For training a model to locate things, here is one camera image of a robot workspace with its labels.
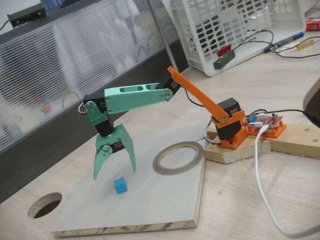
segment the white plastic basket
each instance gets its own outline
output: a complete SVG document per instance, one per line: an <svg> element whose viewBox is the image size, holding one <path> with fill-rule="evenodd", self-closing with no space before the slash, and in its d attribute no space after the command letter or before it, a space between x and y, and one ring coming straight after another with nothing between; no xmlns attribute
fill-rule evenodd
<svg viewBox="0 0 320 240"><path fill-rule="evenodd" d="M218 50L224 46L232 45L234 49L247 36L260 30L274 33L272 43L306 30L300 0L172 0L170 10L189 66L208 76L262 53L268 44L244 44L235 50L231 62L216 70L213 63L219 58ZM269 32L254 37L255 41L272 39Z"/></svg>

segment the white usb cable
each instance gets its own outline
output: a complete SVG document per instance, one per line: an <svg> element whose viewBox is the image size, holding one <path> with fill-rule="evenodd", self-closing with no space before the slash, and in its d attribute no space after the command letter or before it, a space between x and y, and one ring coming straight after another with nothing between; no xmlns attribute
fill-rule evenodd
<svg viewBox="0 0 320 240"><path fill-rule="evenodd" d="M269 128L269 125L263 125L258 133L258 135L256 136L255 142L254 142L254 150L255 150L255 177L256 177L256 183L258 184L258 188L261 194L261 197L263 199L264 205L266 206L266 209L269 212L269 215L271 217L271 220L273 222L273 224L275 225L275 227L283 234L285 235L287 238L290 239L298 239L298 238L303 238L303 237L307 237L310 236L312 234L315 234L317 232L320 232L320 224L313 226L307 230L301 231L301 232L296 232L296 233L289 233L286 230L284 230L277 222L271 208L270 205L266 199L266 196L264 194L264 191L262 190L261 184L260 184L260 180L259 180L259 173L258 173L258 140L259 137Z"/></svg>

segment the circuit board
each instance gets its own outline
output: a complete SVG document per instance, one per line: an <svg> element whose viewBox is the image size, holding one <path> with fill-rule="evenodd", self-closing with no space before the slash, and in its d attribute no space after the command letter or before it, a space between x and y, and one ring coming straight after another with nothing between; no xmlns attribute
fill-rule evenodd
<svg viewBox="0 0 320 240"><path fill-rule="evenodd" d="M268 115L257 115L255 123L263 123L263 125L269 125L269 128L274 128L282 120L283 116L268 116Z"/></svg>

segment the white laminated board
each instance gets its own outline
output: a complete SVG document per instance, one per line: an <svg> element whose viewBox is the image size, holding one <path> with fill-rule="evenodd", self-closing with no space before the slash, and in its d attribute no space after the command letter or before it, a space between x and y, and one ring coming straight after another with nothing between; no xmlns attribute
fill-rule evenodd
<svg viewBox="0 0 320 240"><path fill-rule="evenodd" d="M94 181L93 165L69 199L52 232L57 237L161 231L197 226L205 158L194 168L175 175L155 172L153 161L164 148L202 138L206 125L133 140L136 172L125 149L112 154ZM205 141L199 140L202 146ZM195 151L181 149L165 163L181 167ZM128 191L117 194L114 180L124 177Z"/></svg>

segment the light wooden desk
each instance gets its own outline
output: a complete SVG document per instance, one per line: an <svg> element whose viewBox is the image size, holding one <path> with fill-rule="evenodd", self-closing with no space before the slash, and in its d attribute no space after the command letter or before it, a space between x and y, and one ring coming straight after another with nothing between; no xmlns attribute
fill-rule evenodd
<svg viewBox="0 0 320 240"><path fill-rule="evenodd" d="M307 36L319 33L307 33ZM302 50L301 56L319 52L320 43ZM230 97L250 113L256 109L301 109L305 94L320 77L319 57L284 59L261 54L226 72L207 77L188 68L184 75L216 103ZM285 112L287 123L311 125L298 112ZM183 90L170 102L131 110L115 125L124 124L133 138L207 123L206 109L188 101ZM94 163L93 137L55 166L0 205L0 240L51 240L51 229ZM275 216L285 229L296 232L320 223L320 160L271 153L260 158L260 179ZM37 219L27 216L42 196L59 192L60 205ZM222 165L207 161L197 228L85 236L81 240L269 240L286 239L274 227L258 192L254 159ZM319 240L320 234L305 238Z"/></svg>

